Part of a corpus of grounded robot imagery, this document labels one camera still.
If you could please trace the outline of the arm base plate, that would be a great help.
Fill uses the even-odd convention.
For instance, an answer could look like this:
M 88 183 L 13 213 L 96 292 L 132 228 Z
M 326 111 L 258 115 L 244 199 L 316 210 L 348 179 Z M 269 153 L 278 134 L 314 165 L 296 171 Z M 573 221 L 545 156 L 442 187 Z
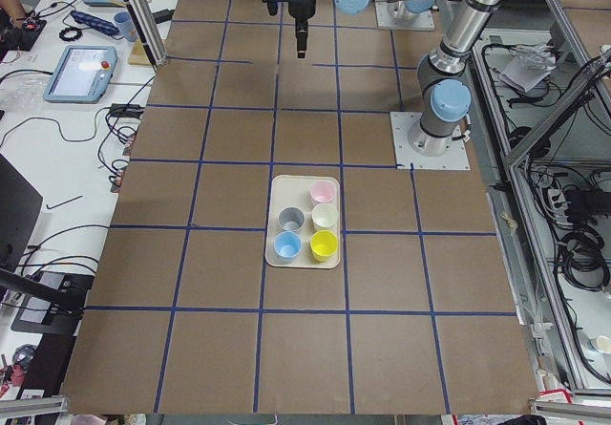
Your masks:
M 391 112 L 390 123 L 398 169 L 470 171 L 463 131 L 458 123 L 445 138 L 428 136 L 420 124 L 420 112 Z
M 376 3 L 379 29 L 432 32 L 434 0 L 407 0 L 394 3 Z

